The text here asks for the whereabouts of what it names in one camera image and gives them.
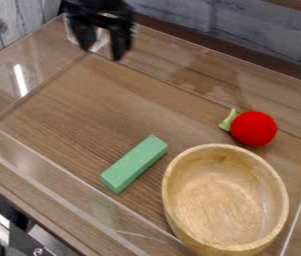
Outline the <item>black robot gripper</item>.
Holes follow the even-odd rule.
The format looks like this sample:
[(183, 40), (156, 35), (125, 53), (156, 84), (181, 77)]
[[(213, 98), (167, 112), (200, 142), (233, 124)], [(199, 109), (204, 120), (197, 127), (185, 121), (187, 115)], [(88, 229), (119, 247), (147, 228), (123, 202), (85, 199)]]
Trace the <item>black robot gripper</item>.
[(127, 0), (64, 0), (64, 10), (74, 39), (85, 51), (97, 42), (96, 27), (112, 26), (112, 56), (120, 61), (133, 43), (135, 8)]

